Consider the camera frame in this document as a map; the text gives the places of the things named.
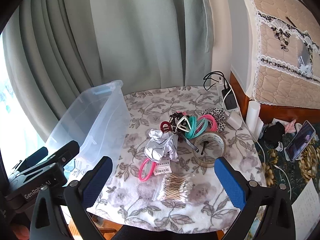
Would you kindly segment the black white leopard scrunchie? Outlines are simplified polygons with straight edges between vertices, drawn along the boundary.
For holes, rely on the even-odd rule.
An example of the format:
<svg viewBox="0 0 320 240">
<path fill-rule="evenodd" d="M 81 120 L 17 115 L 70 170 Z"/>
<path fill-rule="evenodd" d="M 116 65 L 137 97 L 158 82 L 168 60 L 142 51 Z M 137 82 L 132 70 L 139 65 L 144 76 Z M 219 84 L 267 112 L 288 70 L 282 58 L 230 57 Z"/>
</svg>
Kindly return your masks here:
<svg viewBox="0 0 320 240">
<path fill-rule="evenodd" d="M 202 114 L 209 114 L 211 115 L 217 124 L 217 132 L 221 133 L 225 130 L 226 127 L 226 116 L 225 111 L 222 108 L 212 108 L 212 109 L 205 109 L 202 111 Z"/>
</svg>

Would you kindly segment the pink round mirror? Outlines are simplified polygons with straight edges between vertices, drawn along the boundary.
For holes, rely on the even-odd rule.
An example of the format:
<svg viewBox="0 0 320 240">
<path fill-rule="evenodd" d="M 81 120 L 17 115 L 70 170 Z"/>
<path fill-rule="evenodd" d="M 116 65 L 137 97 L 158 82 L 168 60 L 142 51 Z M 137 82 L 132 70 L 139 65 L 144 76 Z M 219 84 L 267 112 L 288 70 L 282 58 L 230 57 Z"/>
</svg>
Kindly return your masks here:
<svg viewBox="0 0 320 240">
<path fill-rule="evenodd" d="M 140 181 L 145 182 L 151 178 L 155 170 L 156 163 L 149 158 L 146 158 L 139 169 L 138 178 Z"/>
</svg>

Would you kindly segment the cream hair claw clip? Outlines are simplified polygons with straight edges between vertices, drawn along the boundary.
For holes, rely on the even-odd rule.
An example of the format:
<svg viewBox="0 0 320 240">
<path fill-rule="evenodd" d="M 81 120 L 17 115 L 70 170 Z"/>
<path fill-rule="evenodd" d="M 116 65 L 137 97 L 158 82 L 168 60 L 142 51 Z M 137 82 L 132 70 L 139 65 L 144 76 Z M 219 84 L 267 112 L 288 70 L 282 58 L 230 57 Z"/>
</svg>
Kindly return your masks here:
<svg viewBox="0 0 320 240">
<path fill-rule="evenodd" d="M 191 130 L 191 125 L 189 119 L 186 115 L 183 115 L 177 122 L 177 128 L 189 133 Z"/>
</svg>

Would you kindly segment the clear plastic storage bin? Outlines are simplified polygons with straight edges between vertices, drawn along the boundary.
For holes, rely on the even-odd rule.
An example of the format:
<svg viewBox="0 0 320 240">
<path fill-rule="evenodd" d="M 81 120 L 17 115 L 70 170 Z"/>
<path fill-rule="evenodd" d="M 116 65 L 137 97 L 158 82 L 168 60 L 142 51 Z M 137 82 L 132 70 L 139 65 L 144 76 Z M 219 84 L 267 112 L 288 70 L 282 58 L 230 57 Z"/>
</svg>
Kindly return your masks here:
<svg viewBox="0 0 320 240">
<path fill-rule="evenodd" d="M 79 144 L 79 154 L 65 166 L 68 180 L 80 179 L 103 156 L 110 157 L 116 168 L 131 120 L 122 86 L 116 80 L 82 92 L 47 139 L 50 154 L 71 140 Z"/>
</svg>

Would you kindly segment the white ear drops box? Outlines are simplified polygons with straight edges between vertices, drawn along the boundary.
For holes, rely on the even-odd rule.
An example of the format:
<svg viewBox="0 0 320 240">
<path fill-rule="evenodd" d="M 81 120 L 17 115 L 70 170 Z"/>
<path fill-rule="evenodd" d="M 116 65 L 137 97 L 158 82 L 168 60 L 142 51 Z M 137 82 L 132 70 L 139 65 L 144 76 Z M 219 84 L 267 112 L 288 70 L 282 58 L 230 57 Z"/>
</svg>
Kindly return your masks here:
<svg viewBox="0 0 320 240">
<path fill-rule="evenodd" d="M 163 157 L 159 163 L 156 163 L 153 174 L 155 176 L 157 176 L 160 174 L 166 174 L 166 173 L 171 173 L 171 172 L 172 172 L 172 170 L 170 167 L 170 158 Z"/>
</svg>

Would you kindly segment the white notepaper sheet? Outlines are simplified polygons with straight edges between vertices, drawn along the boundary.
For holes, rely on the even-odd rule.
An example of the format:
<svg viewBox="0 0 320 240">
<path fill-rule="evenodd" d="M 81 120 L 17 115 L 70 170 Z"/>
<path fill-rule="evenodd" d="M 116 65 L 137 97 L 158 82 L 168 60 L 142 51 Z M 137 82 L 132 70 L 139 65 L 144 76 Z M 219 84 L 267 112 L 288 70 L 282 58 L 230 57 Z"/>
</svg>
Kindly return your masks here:
<svg viewBox="0 0 320 240">
<path fill-rule="evenodd" d="M 319 196 L 312 179 L 292 204 L 295 219 L 296 239 L 307 239 L 319 222 Z"/>
</svg>

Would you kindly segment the beige quilted lace cover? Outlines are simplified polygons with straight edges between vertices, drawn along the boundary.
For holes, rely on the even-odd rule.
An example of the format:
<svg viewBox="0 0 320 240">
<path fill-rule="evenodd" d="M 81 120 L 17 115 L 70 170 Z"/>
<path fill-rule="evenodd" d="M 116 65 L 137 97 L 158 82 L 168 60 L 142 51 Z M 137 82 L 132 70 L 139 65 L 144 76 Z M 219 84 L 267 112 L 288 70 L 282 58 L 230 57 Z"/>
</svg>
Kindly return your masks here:
<svg viewBox="0 0 320 240">
<path fill-rule="evenodd" d="M 245 94 L 266 105 L 319 109 L 319 24 L 298 0 L 244 0 L 252 27 Z"/>
</svg>

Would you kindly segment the dark red hair claw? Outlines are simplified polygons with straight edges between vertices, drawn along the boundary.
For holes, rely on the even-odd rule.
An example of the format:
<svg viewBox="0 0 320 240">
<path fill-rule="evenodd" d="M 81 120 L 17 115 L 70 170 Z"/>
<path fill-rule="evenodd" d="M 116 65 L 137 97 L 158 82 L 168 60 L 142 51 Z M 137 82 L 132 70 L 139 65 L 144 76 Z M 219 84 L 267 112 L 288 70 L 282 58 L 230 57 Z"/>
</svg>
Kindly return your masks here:
<svg viewBox="0 0 320 240">
<path fill-rule="evenodd" d="M 171 123 L 168 122 L 168 121 L 163 121 L 163 122 L 161 122 L 161 124 L 160 124 L 160 130 L 161 130 L 163 133 L 171 132 L 171 131 L 172 131 Z"/>
</svg>

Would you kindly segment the black beaded hair clip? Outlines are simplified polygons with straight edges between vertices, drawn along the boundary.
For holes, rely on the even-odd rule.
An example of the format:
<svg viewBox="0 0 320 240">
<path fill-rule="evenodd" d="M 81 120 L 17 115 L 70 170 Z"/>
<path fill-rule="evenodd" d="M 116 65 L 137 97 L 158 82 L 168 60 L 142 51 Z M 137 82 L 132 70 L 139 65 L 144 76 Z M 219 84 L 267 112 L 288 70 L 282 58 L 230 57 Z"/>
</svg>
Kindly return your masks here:
<svg viewBox="0 0 320 240">
<path fill-rule="evenodd" d="M 180 143 L 184 142 L 185 131 L 178 128 L 177 123 L 182 117 L 184 117 L 182 113 L 176 112 L 170 115 L 170 120 L 169 120 L 169 123 L 171 125 L 171 131 L 175 135 L 178 135 L 178 142 Z"/>
</svg>

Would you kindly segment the grey green curtain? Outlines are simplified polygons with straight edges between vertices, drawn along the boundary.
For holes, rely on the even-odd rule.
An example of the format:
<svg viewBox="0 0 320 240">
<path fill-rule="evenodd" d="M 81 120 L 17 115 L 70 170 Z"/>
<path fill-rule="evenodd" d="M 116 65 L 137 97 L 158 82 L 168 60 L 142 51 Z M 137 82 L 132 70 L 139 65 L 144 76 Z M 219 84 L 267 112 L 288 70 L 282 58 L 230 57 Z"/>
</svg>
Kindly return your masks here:
<svg viewBox="0 0 320 240">
<path fill-rule="evenodd" d="M 89 88 L 198 86 L 212 67 L 209 0 L 22 0 L 2 38 L 14 93 L 43 140 Z"/>
</svg>

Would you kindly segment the clear tape roll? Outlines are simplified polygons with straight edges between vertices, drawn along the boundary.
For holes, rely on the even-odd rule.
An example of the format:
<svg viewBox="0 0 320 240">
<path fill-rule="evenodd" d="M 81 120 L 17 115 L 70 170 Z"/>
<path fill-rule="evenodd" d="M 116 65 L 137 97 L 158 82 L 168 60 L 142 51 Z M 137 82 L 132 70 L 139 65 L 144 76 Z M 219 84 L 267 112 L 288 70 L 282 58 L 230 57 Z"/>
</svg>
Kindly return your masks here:
<svg viewBox="0 0 320 240">
<path fill-rule="evenodd" d="M 226 152 L 225 140 L 217 132 L 202 133 L 194 139 L 193 145 L 198 149 L 198 151 L 193 150 L 196 163 L 205 168 L 213 167 L 216 159 Z"/>
</svg>

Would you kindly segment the white charger block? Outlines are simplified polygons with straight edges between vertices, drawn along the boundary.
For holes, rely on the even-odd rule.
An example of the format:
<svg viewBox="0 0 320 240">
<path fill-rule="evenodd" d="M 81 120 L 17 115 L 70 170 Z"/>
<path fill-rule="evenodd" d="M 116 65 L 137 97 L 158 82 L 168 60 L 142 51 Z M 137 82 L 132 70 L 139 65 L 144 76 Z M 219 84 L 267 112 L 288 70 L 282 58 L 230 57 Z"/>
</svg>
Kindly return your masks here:
<svg viewBox="0 0 320 240">
<path fill-rule="evenodd" d="M 236 111 L 231 111 L 226 122 L 235 130 L 240 129 L 242 126 L 242 118 Z"/>
</svg>

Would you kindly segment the black power adapter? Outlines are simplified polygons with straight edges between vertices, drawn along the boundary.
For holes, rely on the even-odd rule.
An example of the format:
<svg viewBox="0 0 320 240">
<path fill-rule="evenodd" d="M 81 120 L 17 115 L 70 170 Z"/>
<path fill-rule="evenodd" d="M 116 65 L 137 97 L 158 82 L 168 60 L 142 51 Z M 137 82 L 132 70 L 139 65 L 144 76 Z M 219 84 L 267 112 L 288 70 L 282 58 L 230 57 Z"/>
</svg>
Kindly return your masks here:
<svg viewBox="0 0 320 240">
<path fill-rule="evenodd" d="M 225 108 L 227 110 L 235 109 L 237 107 L 237 104 L 232 90 L 230 88 L 225 88 L 221 91 L 221 93 Z"/>
</svg>

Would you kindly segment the bag of cotton swabs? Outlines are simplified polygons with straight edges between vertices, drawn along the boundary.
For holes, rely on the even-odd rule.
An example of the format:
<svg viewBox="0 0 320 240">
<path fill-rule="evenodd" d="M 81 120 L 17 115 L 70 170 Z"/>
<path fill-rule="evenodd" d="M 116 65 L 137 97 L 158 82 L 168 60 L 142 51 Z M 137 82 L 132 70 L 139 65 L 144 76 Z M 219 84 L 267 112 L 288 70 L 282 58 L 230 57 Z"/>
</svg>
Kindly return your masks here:
<svg viewBox="0 0 320 240">
<path fill-rule="evenodd" d="M 174 200 L 186 203 L 193 189 L 192 174 L 167 173 L 154 191 L 153 200 Z"/>
</svg>

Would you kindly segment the smartphone on stand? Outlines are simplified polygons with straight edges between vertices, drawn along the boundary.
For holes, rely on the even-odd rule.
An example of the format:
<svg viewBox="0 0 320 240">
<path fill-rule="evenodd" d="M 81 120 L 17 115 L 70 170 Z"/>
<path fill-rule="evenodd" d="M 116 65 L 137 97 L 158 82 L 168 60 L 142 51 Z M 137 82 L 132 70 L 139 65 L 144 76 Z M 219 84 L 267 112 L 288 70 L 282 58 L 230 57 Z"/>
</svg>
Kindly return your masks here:
<svg viewBox="0 0 320 240">
<path fill-rule="evenodd" d="M 284 148 L 284 152 L 286 153 L 289 161 L 293 162 L 300 156 L 314 137 L 315 133 L 316 130 L 312 124 L 310 124 L 308 120 L 304 121 L 298 133 L 291 140 L 288 146 Z"/>
</svg>

